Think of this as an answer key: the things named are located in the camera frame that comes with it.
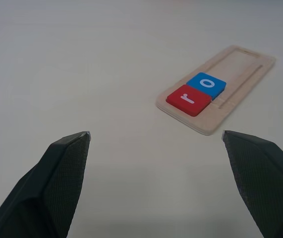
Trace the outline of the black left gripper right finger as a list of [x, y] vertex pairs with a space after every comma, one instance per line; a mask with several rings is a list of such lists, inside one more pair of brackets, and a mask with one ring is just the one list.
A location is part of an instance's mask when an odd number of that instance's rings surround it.
[[268, 140], [226, 130], [236, 186], [265, 238], [283, 238], [283, 150]]

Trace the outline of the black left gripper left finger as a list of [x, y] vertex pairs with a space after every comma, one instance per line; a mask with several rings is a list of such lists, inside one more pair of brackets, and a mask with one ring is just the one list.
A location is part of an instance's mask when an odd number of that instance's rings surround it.
[[91, 134], [52, 143], [0, 206], [0, 238], [65, 238], [84, 180]]

